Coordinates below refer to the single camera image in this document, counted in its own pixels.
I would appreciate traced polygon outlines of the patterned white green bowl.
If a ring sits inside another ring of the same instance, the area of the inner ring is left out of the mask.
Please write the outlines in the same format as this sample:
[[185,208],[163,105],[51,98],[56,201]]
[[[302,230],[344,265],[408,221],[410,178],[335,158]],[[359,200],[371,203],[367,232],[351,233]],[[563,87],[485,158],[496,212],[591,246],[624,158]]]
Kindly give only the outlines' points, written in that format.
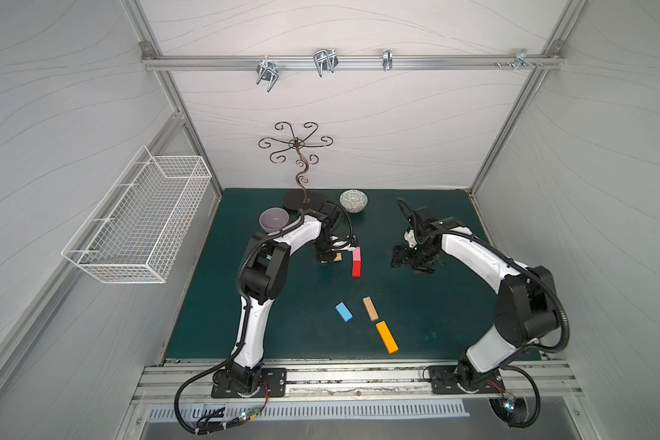
[[357,214],[368,205],[368,196],[360,190],[346,190],[339,196],[339,203],[348,214]]

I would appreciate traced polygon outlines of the aluminium crossbar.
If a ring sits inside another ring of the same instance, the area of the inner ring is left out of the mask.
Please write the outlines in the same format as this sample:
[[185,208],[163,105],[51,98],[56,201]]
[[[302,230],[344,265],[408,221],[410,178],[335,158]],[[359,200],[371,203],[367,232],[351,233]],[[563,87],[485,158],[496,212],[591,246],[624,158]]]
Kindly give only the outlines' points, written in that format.
[[[391,71],[456,71],[456,70],[500,70],[495,62],[506,63],[515,54],[506,55],[399,55],[393,54]],[[528,54],[533,62],[542,62],[544,69],[559,69],[565,63],[563,57]],[[254,72],[261,60],[277,65],[278,71],[315,71],[311,55],[277,56],[161,56],[143,60],[145,69],[152,72]],[[335,70],[340,71],[383,71],[382,54],[337,55]]]

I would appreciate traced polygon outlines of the metal clamp far right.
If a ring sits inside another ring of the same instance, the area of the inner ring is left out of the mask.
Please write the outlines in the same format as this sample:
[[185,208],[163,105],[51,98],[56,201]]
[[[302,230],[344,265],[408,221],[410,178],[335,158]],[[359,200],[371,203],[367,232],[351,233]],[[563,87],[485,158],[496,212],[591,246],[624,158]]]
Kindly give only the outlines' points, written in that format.
[[512,72],[516,72],[519,70],[540,70],[544,69],[544,64],[542,62],[533,62],[532,60],[528,59],[528,52],[526,49],[521,49],[518,51],[515,55],[513,60],[510,62],[506,63],[500,63],[500,62],[495,62],[494,64],[498,69],[504,70],[511,70]]

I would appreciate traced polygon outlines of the red block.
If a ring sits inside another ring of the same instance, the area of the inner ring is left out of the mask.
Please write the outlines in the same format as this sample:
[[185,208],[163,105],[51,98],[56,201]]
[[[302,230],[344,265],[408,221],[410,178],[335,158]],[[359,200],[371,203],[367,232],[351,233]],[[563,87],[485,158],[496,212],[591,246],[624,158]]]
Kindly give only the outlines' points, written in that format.
[[360,261],[354,261],[352,263],[351,275],[354,278],[359,278],[361,276],[361,262]]

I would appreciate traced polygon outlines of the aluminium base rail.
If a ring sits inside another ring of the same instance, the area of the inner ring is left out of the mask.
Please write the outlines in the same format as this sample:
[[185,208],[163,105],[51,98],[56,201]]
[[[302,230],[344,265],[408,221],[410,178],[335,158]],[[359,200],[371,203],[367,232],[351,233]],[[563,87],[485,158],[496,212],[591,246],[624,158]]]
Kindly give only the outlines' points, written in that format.
[[[283,396],[273,396],[273,403],[369,400],[438,399],[429,381],[430,365],[436,360],[410,359],[381,362],[350,361],[272,362],[271,368],[286,370]],[[131,398],[133,404],[172,403],[184,381],[203,371],[201,362],[168,363],[144,368]],[[523,361],[515,366],[525,370],[535,381],[543,397],[582,397],[584,392],[564,360]]]

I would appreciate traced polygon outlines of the purple bowl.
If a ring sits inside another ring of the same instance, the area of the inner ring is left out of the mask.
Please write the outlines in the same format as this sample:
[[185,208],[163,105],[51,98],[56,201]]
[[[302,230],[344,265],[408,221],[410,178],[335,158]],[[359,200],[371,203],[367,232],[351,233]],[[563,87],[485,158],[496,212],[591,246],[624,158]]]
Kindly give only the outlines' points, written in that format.
[[286,227],[290,222],[290,215],[282,207],[271,207],[261,213],[258,222],[263,231],[272,233]]

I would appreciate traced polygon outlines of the yellow block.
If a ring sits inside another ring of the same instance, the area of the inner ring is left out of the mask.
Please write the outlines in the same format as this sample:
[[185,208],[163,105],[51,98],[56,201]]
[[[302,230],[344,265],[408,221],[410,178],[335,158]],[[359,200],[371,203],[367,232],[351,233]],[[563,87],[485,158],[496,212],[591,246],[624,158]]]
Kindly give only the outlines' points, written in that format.
[[392,335],[391,330],[388,328],[386,322],[381,321],[377,323],[376,329],[379,333],[379,337],[381,338],[381,341],[383,342],[383,345],[385,346],[387,352],[389,354],[393,354],[397,352],[399,350],[399,347]]

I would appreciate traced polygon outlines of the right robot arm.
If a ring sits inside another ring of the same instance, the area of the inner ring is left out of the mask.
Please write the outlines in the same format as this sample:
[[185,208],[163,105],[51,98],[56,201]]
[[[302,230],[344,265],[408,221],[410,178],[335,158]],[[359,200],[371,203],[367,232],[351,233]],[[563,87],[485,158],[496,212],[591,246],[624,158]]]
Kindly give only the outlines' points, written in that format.
[[455,369],[443,375],[444,383],[476,393],[531,349],[550,354],[564,351],[570,341],[570,322],[549,269],[508,257],[454,217],[438,219],[425,207],[412,208],[403,198],[397,203],[409,227],[404,233],[406,243],[393,250],[393,268],[408,265],[432,274],[445,254],[480,276],[497,295],[493,325],[460,356]]

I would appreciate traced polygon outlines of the metal clamp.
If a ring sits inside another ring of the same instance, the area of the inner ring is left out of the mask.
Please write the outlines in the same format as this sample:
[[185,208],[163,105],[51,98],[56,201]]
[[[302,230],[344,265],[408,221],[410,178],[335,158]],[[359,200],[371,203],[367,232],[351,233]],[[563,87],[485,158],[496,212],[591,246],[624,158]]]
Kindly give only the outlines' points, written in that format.
[[320,77],[324,73],[334,73],[338,60],[337,51],[335,49],[321,49],[313,54],[313,64]]
[[532,60],[528,59],[528,52],[526,49],[521,49],[518,51],[515,55],[513,60],[510,62],[506,63],[500,63],[500,62],[495,62],[494,64],[498,69],[504,70],[511,70],[512,72],[516,72],[519,70],[540,70],[544,69],[544,64],[542,62],[533,62]]
[[267,92],[269,93],[280,77],[277,65],[269,60],[261,60],[257,65],[256,72],[256,84],[266,82]]
[[393,66],[393,53],[391,49],[385,49],[382,53],[382,69],[388,72]]

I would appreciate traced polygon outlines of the brown metal jewelry stand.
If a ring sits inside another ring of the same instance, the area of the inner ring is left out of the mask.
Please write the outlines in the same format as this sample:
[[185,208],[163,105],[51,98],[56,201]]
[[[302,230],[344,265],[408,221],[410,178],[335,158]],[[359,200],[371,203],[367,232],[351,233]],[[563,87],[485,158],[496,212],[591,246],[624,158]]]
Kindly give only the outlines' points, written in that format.
[[317,130],[319,130],[319,124],[313,121],[305,122],[302,128],[307,133],[299,136],[290,122],[277,122],[274,129],[278,132],[285,132],[288,137],[284,139],[263,137],[258,142],[258,147],[262,150],[269,150],[273,145],[280,145],[279,150],[269,153],[269,161],[273,164],[282,164],[287,161],[288,155],[292,155],[295,166],[299,168],[294,176],[297,188],[289,190],[282,198],[283,208],[287,211],[297,211],[299,209],[319,211],[328,196],[307,188],[309,184],[307,174],[313,166],[319,163],[319,157],[314,150],[329,148],[334,144],[334,139],[330,136],[322,136],[319,137],[318,141],[312,141]]

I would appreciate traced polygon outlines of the white vent strip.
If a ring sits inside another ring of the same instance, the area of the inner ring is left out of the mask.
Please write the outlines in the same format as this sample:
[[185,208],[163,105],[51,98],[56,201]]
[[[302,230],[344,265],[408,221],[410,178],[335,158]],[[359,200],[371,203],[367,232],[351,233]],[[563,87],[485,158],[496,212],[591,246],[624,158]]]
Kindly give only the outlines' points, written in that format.
[[[198,403],[182,404],[181,416],[190,424],[203,416],[223,409],[223,417],[229,421],[261,403]],[[464,418],[470,413],[462,399],[401,400],[401,401],[272,401],[260,413],[257,420],[313,421],[313,420],[421,420],[434,418]],[[150,423],[176,422],[172,404],[153,404],[148,409]]]

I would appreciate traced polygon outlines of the metal clamp far left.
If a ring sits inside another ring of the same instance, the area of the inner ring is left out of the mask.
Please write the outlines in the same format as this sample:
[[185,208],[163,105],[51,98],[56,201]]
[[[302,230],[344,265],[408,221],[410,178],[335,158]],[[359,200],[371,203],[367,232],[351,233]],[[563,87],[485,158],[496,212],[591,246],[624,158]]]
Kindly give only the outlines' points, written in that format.
[[257,65],[256,72],[256,84],[266,82],[267,92],[269,93],[280,77],[277,65],[269,60],[261,60]]

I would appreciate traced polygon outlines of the blue block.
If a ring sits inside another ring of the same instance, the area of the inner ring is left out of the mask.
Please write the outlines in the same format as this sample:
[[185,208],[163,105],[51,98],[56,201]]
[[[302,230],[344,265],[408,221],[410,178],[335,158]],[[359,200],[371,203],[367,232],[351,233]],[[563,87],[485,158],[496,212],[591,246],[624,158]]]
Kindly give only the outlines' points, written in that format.
[[346,306],[346,304],[343,302],[337,304],[335,306],[335,310],[345,323],[349,322],[353,318],[353,313],[350,312],[348,306]]

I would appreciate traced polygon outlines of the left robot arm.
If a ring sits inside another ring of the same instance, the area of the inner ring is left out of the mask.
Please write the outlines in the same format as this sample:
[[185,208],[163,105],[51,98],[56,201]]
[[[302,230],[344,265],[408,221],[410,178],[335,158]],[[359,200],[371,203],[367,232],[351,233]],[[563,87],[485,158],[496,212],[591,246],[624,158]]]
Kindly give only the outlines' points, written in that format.
[[236,344],[224,367],[232,390],[251,396],[262,382],[264,336],[271,306],[286,284],[291,256],[311,244],[317,260],[330,262],[356,242],[348,212],[333,201],[321,203],[317,210],[300,210],[285,227],[249,240],[236,274],[241,299]]

